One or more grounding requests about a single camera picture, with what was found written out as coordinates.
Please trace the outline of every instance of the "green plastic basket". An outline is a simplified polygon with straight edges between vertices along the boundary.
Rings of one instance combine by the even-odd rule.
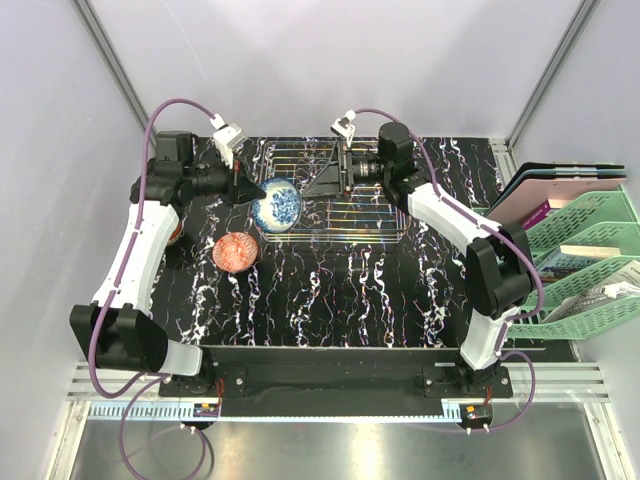
[[[622,190],[589,192],[527,230],[527,237],[531,253],[536,258],[558,245],[568,243],[570,237],[600,222],[637,221],[633,207]]]
[[[640,314],[640,298],[627,297],[549,324],[514,324],[510,338],[585,340]]]
[[[584,340],[640,316],[640,298],[629,297],[556,322],[538,323],[564,299],[587,291],[632,260],[640,261],[638,216],[623,189],[585,193],[528,230],[527,236],[534,259],[563,244],[617,247],[622,255],[548,285],[540,314],[515,323],[510,338]],[[531,311],[537,301],[533,293],[522,311]]]
[[[565,298],[578,295],[598,284],[631,260],[640,260],[640,226],[637,223],[602,222],[570,237],[566,245],[617,247],[622,255],[601,260],[579,272],[552,283],[544,289],[545,307],[557,307]],[[529,295],[525,306],[535,306],[536,292]]]

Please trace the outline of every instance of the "ceramic bowl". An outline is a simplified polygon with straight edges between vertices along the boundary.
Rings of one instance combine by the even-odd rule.
[[[256,225],[264,233],[283,233],[295,225],[302,213],[302,196],[286,178],[266,180],[260,188],[267,196],[251,204]]]

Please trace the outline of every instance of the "reflective metal surface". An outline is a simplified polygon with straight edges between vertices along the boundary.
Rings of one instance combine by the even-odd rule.
[[[511,405],[496,409],[495,423],[516,412]],[[127,450],[171,426],[127,424]],[[87,422],[71,478],[130,478],[118,461],[117,430],[118,422]],[[211,470],[207,457],[196,477],[202,479],[604,478],[584,413],[575,405],[536,404],[513,428],[471,437],[409,425],[223,422],[206,433],[215,465]],[[178,431],[157,440],[132,463],[154,480],[181,479],[199,455],[198,440]]]

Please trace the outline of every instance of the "metal grill rack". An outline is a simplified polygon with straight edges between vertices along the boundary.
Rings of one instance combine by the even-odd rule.
[[[285,177],[303,191],[334,154],[336,141],[274,140],[265,145],[258,182]],[[374,141],[354,145],[354,153],[375,150]],[[268,242],[398,243],[409,226],[384,198],[382,187],[358,186],[349,198],[305,200],[300,221],[288,232],[262,236]]]

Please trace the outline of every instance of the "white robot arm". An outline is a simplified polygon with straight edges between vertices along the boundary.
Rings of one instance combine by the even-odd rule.
[[[459,209],[476,217],[478,222],[489,225],[494,230],[500,230],[499,223],[481,217],[446,192],[440,192],[440,195],[446,195],[451,202],[458,203]],[[490,236],[487,231],[478,228],[463,217],[459,210],[455,210],[448,203],[445,203],[436,194],[431,183],[425,183],[409,194],[408,210],[409,215],[435,228],[463,253],[467,251],[467,247],[474,240]],[[460,347],[460,355],[474,370],[483,370],[496,362],[496,344],[499,340],[500,329],[505,320],[517,311],[518,307],[512,307],[505,310],[497,318],[492,318],[473,309],[467,337]]]
[[[533,279],[518,256],[491,232],[508,238],[529,259],[524,230],[488,220],[436,188],[419,173],[408,128],[390,122],[380,128],[376,154],[352,155],[355,117],[349,111],[331,126],[345,138],[333,159],[303,192],[305,198],[346,195],[355,183],[380,183],[387,200],[403,212],[444,235],[466,257],[466,294],[473,305],[466,340],[460,349],[461,383],[490,375],[495,366],[507,319],[516,314],[533,289]]]
[[[132,186],[127,228],[107,278],[90,305],[76,305],[71,312],[71,327],[88,358],[93,326],[108,304],[98,333],[100,368],[181,376],[202,373],[203,350],[169,340],[151,319],[151,291],[167,242],[196,196],[223,195],[233,205],[265,196],[247,178],[242,164],[234,161],[245,138],[242,130],[226,125],[219,116],[214,121],[216,148],[208,150],[213,156],[208,163],[194,164],[195,135],[163,132],[156,137],[156,157],[149,161],[146,186],[142,189],[141,179]],[[139,201],[143,201],[141,223]]]

